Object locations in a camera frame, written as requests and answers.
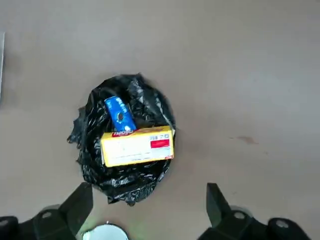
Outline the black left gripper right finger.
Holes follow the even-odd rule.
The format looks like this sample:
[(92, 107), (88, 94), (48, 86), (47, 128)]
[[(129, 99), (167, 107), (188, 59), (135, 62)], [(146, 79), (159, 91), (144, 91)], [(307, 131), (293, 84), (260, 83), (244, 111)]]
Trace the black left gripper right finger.
[(211, 227), (200, 240), (309, 240), (294, 221), (274, 217), (263, 224), (241, 209), (232, 209), (216, 183), (206, 185), (206, 212)]

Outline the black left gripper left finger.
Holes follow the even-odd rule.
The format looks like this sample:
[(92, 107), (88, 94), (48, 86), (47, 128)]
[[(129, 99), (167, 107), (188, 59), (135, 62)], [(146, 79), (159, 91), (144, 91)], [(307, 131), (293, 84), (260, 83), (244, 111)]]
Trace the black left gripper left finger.
[(93, 209), (93, 189), (82, 182), (57, 207), (47, 207), (31, 219), (19, 222), (15, 216), (0, 218), (2, 240), (75, 240)]

